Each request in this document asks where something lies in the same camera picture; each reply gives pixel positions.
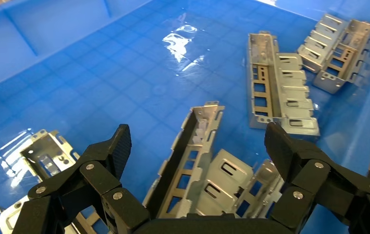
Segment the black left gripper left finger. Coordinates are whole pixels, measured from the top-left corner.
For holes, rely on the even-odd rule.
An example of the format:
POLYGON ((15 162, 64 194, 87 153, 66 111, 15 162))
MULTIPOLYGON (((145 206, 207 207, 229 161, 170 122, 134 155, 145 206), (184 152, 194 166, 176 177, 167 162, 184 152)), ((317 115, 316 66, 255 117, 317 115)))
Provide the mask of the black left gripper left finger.
POLYGON ((30 189, 13 232, 62 234, 79 212, 93 206, 110 231, 134 233, 150 216, 120 182, 131 147, 127 124, 109 140, 89 145, 73 166, 30 189))

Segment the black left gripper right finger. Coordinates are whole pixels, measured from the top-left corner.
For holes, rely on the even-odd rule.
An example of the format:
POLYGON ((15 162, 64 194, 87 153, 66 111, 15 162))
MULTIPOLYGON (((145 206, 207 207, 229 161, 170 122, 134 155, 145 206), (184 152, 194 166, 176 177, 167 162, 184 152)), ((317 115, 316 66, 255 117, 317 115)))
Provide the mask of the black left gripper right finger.
POLYGON ((316 205, 328 209, 351 234, 370 234, 370 178, 332 161, 315 144, 267 124, 266 151, 285 182, 270 219, 301 232, 316 205))

